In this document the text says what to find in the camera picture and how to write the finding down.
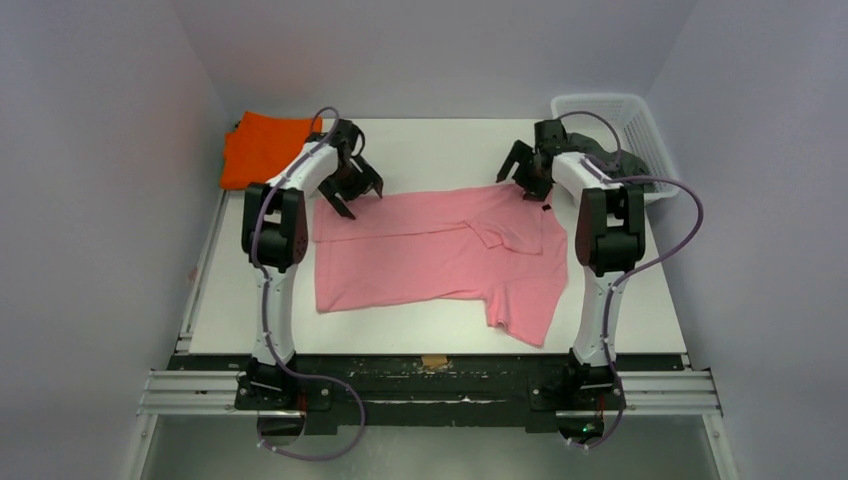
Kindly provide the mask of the pink t shirt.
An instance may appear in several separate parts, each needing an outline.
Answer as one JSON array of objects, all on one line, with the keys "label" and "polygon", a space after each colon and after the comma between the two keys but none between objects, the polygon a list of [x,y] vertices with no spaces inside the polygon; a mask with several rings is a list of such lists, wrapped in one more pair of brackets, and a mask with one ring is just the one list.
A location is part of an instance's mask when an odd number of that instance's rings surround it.
[{"label": "pink t shirt", "polygon": [[359,198],[353,218],[316,202],[321,313],[478,300],[486,322],[541,347],[568,282],[568,236],[516,185]]}]

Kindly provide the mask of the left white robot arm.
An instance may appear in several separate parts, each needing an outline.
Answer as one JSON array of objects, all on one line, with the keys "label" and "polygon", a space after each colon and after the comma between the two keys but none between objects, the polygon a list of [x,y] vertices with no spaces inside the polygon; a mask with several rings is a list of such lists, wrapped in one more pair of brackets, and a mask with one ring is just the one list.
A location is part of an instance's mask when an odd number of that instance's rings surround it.
[{"label": "left white robot arm", "polygon": [[250,184],[244,194],[241,245],[258,288],[256,338],[238,375],[238,410],[294,409],[304,397],[293,374],[293,289],[309,247],[306,200],[315,192],[332,212],[354,219],[348,202],[380,194],[383,179],[362,157],[365,135],[347,119],[327,132],[310,132],[301,151],[278,174]]}]

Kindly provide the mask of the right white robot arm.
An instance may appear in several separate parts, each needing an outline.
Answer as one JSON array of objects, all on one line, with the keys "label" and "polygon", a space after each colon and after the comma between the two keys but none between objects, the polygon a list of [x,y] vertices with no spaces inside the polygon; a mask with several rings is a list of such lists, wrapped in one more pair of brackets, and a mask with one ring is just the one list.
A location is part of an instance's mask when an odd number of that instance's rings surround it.
[{"label": "right white robot arm", "polygon": [[534,125],[534,141],[517,140],[497,174],[519,185],[527,200],[540,201],[560,185],[578,207],[575,254],[584,269],[580,325],[563,378],[554,392],[576,407],[617,388],[615,336],[628,276],[646,250],[644,191],[613,179],[621,164],[616,150],[604,160],[576,146],[559,119]]}]

